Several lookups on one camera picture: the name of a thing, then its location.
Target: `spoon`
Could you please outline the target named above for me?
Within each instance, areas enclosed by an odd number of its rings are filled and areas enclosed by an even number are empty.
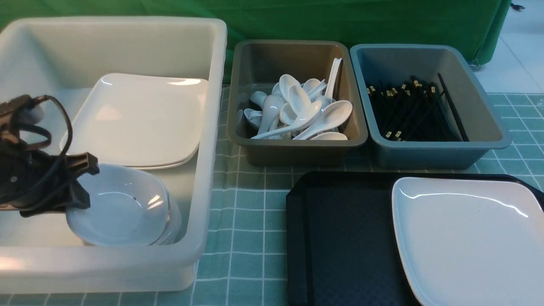
[[[249,97],[249,100],[257,105],[259,105],[259,107],[261,109],[263,109],[263,104],[264,104],[264,99],[266,99],[268,95],[265,94],[264,92],[262,91],[256,91],[254,92],[253,94],[251,94],[251,97]]]
[[[280,77],[280,91],[281,96],[285,101],[289,101],[289,88],[293,85],[298,85],[300,87],[299,81],[290,75],[282,75]]]
[[[312,100],[310,100],[308,94],[299,85],[293,85],[289,87],[288,96],[289,100],[287,100],[287,102],[289,102],[289,105],[291,105],[291,109],[297,115],[306,106],[312,104]]]
[[[329,82],[327,83],[327,89],[325,90],[325,97],[332,100],[332,93],[335,91],[335,83],[338,77],[338,70],[340,69],[340,64],[342,63],[341,58],[335,58],[332,61],[331,73],[329,74]]]
[[[308,106],[306,106],[300,114],[297,116],[295,122],[293,124],[278,128],[274,131],[269,131],[266,133],[258,134],[257,136],[251,137],[251,139],[263,139],[268,138],[270,136],[284,134],[287,132],[293,132],[293,131],[299,131],[307,128],[310,124],[312,124],[312,119],[316,117],[321,112],[321,102],[314,102]]]
[[[280,115],[280,109],[283,106],[283,100],[274,95],[269,95],[264,99],[263,118],[257,135],[267,132],[272,122]]]
[[[248,120],[249,125],[257,130],[261,127],[262,116],[263,112],[261,111],[254,111],[251,108],[244,109],[244,117]]]
[[[304,132],[298,134],[293,140],[305,140],[319,132],[330,130],[342,125],[351,115],[353,105],[348,100],[340,100],[325,107],[321,116]]]
[[[335,99],[328,99],[327,97],[325,97],[324,95],[318,95],[316,96],[316,98],[314,99],[314,102],[315,101],[321,101],[323,103],[323,106],[321,106],[321,110],[323,111],[325,109],[325,107],[329,106],[329,104],[333,103],[333,102],[336,102]]]
[[[348,137],[338,132],[325,132],[311,138],[310,140],[348,140]]]
[[[321,84],[320,80],[316,78],[311,78],[302,85],[302,89],[304,89],[306,93],[310,93],[310,91],[317,87],[319,84]]]
[[[281,97],[281,90],[280,90],[280,84],[276,83],[274,87],[272,88],[272,94],[275,96]]]
[[[293,112],[291,105],[285,103],[280,110],[280,120],[285,125],[291,125],[296,119],[296,114]]]
[[[280,122],[280,117],[276,117],[276,119],[274,119],[274,121],[272,122],[272,125],[270,126],[270,131],[277,130],[277,125],[279,122]],[[276,136],[268,137],[268,139],[283,139],[283,136],[276,135]]]
[[[308,93],[308,96],[310,97],[310,100],[314,100],[316,96],[320,95],[323,92],[323,89],[327,88],[327,83],[325,83],[325,80],[319,82],[316,87],[314,87],[310,92]]]

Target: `black serving tray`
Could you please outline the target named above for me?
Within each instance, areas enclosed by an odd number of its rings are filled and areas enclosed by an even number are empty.
[[[420,305],[400,262],[391,189],[403,177],[510,181],[510,175],[311,172],[287,195],[291,306]]]

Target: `white plastic bin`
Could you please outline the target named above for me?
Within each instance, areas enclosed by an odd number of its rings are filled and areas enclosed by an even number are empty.
[[[180,205],[178,242],[85,247],[64,215],[22,219],[0,212],[0,293],[176,291],[191,285],[206,245],[225,48],[226,25],[215,19],[61,17],[7,26],[0,34],[0,101],[53,95],[73,119],[94,84],[112,72],[203,78],[209,89],[197,155],[151,172]],[[55,154],[65,127],[53,105],[44,109],[40,125],[53,133],[48,152]]]

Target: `plastic bin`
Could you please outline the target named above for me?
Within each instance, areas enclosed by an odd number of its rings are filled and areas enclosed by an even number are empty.
[[[466,169],[491,149],[506,148],[511,135],[494,114],[487,94],[456,49],[437,45],[356,45],[350,50],[355,77],[375,142],[374,155],[383,168]],[[367,93],[371,84],[402,84],[411,75],[440,88],[437,73],[444,78],[466,130],[468,142],[397,142],[380,135]],[[449,108],[443,108],[453,122]]]
[[[0,34],[0,101],[22,94],[54,95],[72,120],[95,83],[112,72],[208,80],[202,114],[207,124],[198,153],[181,166],[151,172],[180,207],[177,242],[87,247],[62,214],[23,219],[18,212],[2,212],[0,294],[178,291],[191,286],[208,234],[226,33],[225,23],[217,19],[59,17],[21,19]],[[55,154],[66,128],[52,103],[43,106],[46,117],[40,125],[53,134],[47,149]],[[146,145],[144,139],[135,141]]]
[[[256,131],[242,117],[245,108],[259,109],[249,101],[261,90],[271,93],[283,74],[300,81],[328,80],[334,58],[342,58],[334,98],[353,103],[353,113],[339,130],[348,136],[337,140],[250,139]],[[257,166],[336,166],[351,148],[368,138],[367,125],[348,49],[333,41],[248,40],[234,50],[229,96],[227,135],[242,147],[250,164]]]

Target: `white floor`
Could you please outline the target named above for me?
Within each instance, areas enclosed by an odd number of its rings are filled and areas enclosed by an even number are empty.
[[[544,0],[513,0],[492,60],[475,72],[488,93],[544,93]]]

